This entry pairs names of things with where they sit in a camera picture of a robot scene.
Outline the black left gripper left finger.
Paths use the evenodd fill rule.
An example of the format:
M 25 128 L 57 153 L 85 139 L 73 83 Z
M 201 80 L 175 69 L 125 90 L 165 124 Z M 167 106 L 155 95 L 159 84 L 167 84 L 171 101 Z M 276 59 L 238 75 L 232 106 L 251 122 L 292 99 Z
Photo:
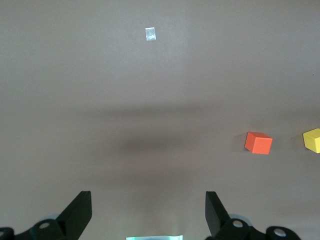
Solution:
M 15 234 L 10 227 L 0 229 L 2 240 L 78 240 L 92 218 L 90 191 L 81 191 L 55 219 L 44 219 L 30 229 Z

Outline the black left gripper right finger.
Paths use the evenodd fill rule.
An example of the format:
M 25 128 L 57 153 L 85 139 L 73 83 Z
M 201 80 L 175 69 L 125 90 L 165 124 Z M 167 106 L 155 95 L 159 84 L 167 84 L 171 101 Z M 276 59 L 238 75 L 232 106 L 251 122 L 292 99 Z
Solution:
M 291 229 L 270 226 L 265 233 L 258 231 L 238 217 L 230 217 L 217 193 L 205 194 L 205 219 L 211 233 L 208 240 L 299 240 Z

